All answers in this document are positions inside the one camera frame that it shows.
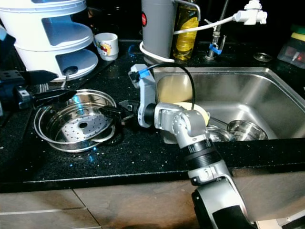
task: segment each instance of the stainless steel sink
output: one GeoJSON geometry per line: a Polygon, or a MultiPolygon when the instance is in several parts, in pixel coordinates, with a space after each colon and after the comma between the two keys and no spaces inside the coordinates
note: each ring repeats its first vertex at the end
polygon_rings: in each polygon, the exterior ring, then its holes
{"type": "MultiPolygon", "coordinates": [[[[226,123],[243,119],[269,139],[305,137],[305,100],[268,68],[188,68],[196,104],[226,123]]],[[[190,101],[191,83],[178,68],[154,70],[158,100],[190,101]]],[[[225,125],[211,120],[211,124],[225,125]]]]}

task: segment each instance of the black granite countertop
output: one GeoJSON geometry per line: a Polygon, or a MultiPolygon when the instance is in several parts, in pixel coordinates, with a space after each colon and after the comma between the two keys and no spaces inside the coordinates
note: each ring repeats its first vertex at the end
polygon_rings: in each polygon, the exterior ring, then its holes
{"type": "MultiPolygon", "coordinates": [[[[109,94],[116,102],[139,99],[127,75],[135,63],[144,63],[138,42],[121,42],[120,56],[113,62],[99,60],[86,77],[68,84],[109,94]]],[[[252,58],[255,46],[228,45],[213,62],[204,51],[195,52],[191,67],[266,67],[278,74],[305,98],[305,75],[293,65],[276,58],[261,63],[252,58]]],[[[163,143],[160,132],[129,125],[110,141],[84,153],[64,153],[41,140],[33,127],[35,111],[11,113],[0,128],[0,192],[22,192],[106,186],[116,184],[187,179],[183,157],[186,150],[163,143]]],[[[215,144],[231,169],[264,169],[268,173],[300,171],[305,168],[305,138],[215,144]]]]}

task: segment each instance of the white stacking container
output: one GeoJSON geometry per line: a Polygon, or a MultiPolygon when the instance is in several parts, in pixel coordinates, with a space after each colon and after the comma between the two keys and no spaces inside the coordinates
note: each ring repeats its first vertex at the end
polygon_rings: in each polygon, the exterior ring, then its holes
{"type": "Polygon", "coordinates": [[[16,38],[15,47],[28,71],[47,70],[63,81],[63,70],[77,66],[70,80],[88,74],[97,56],[83,50],[93,41],[89,27],[73,22],[71,15],[86,9],[85,0],[0,0],[0,18],[16,38]]]}

